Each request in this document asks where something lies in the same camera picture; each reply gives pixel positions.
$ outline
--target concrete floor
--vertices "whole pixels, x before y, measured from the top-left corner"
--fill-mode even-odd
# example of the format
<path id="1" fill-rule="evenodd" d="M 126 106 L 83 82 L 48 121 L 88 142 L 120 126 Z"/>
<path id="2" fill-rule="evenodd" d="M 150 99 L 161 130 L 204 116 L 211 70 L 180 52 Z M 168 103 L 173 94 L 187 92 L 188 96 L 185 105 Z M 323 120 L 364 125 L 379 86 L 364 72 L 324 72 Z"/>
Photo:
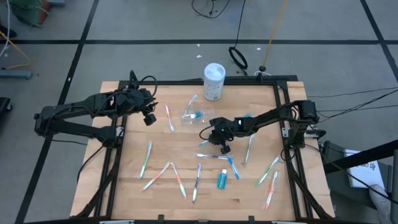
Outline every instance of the concrete floor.
<path id="1" fill-rule="evenodd" d="M 5 1 L 0 18 L 6 21 Z M 226 0 L 215 2 L 221 9 Z M 198 17 L 187 0 L 100 0 L 88 40 L 234 39 L 243 1 L 232 0 L 217 19 Z M 55 8 L 42 28 L 29 27 L 12 17 L 11 27 L 21 40 L 79 40 L 93 0 L 68 0 Z M 205 0 L 197 8 L 209 11 Z M 369 8 L 386 40 L 398 39 L 395 0 L 368 1 Z M 247 1 L 240 38 L 268 39 L 282 1 Z M 289 1 L 276 34 L 279 40 L 377 40 L 359 0 Z M 102 81 L 127 80 L 133 69 L 139 78 L 155 75 L 158 80 L 202 77 L 211 62 L 225 66 L 230 76 L 238 68 L 230 59 L 230 44 L 86 44 L 74 74 L 67 102 L 97 93 Z M 13 223 L 21 205 L 43 144 L 33 132 L 33 115 L 42 107 L 56 105 L 65 83 L 77 44 L 20 44 L 34 61 L 31 80 L 0 79 L 0 96 L 12 99 L 14 110 L 0 129 L 0 223 Z M 238 44 L 253 74 L 265 56 L 264 44 Z M 389 45 L 393 57 L 398 46 Z M 0 58 L 0 67 L 23 63 L 14 49 Z M 307 95 L 330 95 L 397 86 L 397 79 L 380 45 L 275 44 L 267 64 L 273 75 L 297 75 L 305 82 Z M 318 99 L 318 110 L 346 109 L 388 91 L 340 98 Z M 388 96 L 373 106 L 395 105 Z M 351 149 L 368 149 L 396 139 L 398 108 L 357 111 L 319 125 L 328 131 L 322 139 Z M 90 124 L 87 118 L 79 122 Z M 57 136 L 57 139 L 72 138 Z M 76 189 L 76 173 L 85 147 L 53 142 L 26 217 L 27 222 L 66 218 Z M 375 222 L 374 211 L 333 197 L 337 214 L 343 218 Z M 351 207 L 358 212 L 340 209 Z"/>

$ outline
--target wooden table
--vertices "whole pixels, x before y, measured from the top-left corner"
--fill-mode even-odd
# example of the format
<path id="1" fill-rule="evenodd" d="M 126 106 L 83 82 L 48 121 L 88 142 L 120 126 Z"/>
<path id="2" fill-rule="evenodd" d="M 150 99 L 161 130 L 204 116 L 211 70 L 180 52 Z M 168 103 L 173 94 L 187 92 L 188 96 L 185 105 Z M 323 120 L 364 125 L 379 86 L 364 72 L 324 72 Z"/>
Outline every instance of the wooden table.
<path id="1" fill-rule="evenodd" d="M 101 92 L 117 89 L 118 82 L 103 82 Z M 153 91 L 153 86 L 145 86 Z M 304 100 L 306 94 L 302 82 L 288 82 L 290 100 Z M 218 159 L 199 159 L 196 153 L 204 152 L 198 145 L 200 130 L 208 123 L 196 126 L 184 126 L 180 116 L 192 96 L 197 94 L 197 102 L 212 105 L 217 116 L 233 119 L 236 116 L 252 114 L 257 116 L 276 107 L 271 86 L 224 86 L 220 100 L 210 102 L 203 97 L 202 86 L 164 86 L 159 85 L 156 98 L 159 104 L 155 115 L 157 121 L 147 127 L 141 114 L 128 117 L 126 135 L 119 168 L 118 183 L 114 198 L 112 219 L 155 220 L 159 214 L 166 220 L 248 220 L 254 215 L 256 220 L 295 220 L 286 165 L 281 162 L 274 166 L 271 175 L 259 187 L 256 182 L 282 150 L 280 126 L 278 123 L 261 128 L 253 142 L 248 164 L 242 165 L 248 146 L 248 138 L 236 138 L 230 143 L 231 153 L 241 175 L 236 180 L 227 161 Z M 171 133 L 164 103 L 169 106 L 175 133 Z M 93 125 L 108 126 L 108 118 L 95 118 Z M 153 142 L 144 178 L 138 179 L 148 142 Z M 317 147 L 314 139 L 306 143 Z M 89 140 L 85 159 L 100 147 L 97 140 Z M 220 154 L 219 146 L 208 145 L 206 153 Z M 325 173 L 319 152 L 308 147 L 301 150 L 308 189 L 325 211 L 334 216 Z M 92 198 L 100 182 L 105 150 L 85 167 L 80 176 L 72 215 L 77 214 Z M 170 167 L 145 192 L 141 188 L 148 183 L 167 163 L 174 161 L 187 192 L 184 200 L 178 187 L 175 174 Z M 192 204 L 192 193 L 197 176 L 197 164 L 201 162 L 202 172 L 198 187 L 198 196 Z M 222 169 L 228 170 L 228 183 L 225 190 L 216 188 L 218 175 Z M 279 175 L 275 184 L 275 193 L 267 211 L 261 205 L 267 197 L 274 171 Z M 305 217 L 302 194 L 297 193 L 300 201 L 301 216 Z"/>

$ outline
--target white paper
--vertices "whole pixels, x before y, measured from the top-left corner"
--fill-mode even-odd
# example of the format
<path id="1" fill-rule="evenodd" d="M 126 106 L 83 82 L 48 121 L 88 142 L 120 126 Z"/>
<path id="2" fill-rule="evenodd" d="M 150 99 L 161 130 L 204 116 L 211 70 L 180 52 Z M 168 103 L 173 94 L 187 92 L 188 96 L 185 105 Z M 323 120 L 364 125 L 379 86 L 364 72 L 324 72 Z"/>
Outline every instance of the white paper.
<path id="1" fill-rule="evenodd" d="M 350 156 L 356 154 L 360 151 L 355 151 L 351 149 L 344 150 L 344 156 Z M 354 177 L 362 180 L 368 185 L 377 184 L 384 189 L 383 179 L 381 178 L 380 168 L 377 161 L 368 162 L 367 164 L 363 164 L 356 167 L 351 167 L 347 169 L 347 171 L 353 175 Z M 362 183 L 358 182 L 357 180 L 353 179 L 352 177 L 348 176 L 349 184 L 351 187 L 358 187 L 358 188 L 367 188 Z"/>

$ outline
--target teal bottle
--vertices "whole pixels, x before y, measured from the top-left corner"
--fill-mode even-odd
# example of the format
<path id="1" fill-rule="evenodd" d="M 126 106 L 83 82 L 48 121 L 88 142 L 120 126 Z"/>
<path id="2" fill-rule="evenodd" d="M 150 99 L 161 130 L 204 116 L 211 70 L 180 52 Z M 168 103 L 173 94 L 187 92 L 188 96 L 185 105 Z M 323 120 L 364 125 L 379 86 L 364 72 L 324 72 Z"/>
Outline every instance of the teal bottle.
<path id="1" fill-rule="evenodd" d="M 218 176 L 218 181 L 217 181 L 217 188 L 219 189 L 225 189 L 226 186 L 226 180 L 227 180 L 227 176 L 226 176 L 226 169 L 223 169 L 223 171 L 221 171 L 220 175 Z"/>

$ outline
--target white plastic container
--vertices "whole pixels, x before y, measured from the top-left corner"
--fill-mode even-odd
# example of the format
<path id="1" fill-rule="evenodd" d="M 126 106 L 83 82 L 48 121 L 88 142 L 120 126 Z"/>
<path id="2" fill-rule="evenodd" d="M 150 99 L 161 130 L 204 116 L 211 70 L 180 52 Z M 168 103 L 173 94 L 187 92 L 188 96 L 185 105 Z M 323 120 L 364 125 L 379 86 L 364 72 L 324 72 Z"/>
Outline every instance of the white plastic container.
<path id="1" fill-rule="evenodd" d="M 225 79 L 225 68 L 218 63 L 210 63 L 205 68 L 205 98 L 216 101 L 221 98 Z"/>

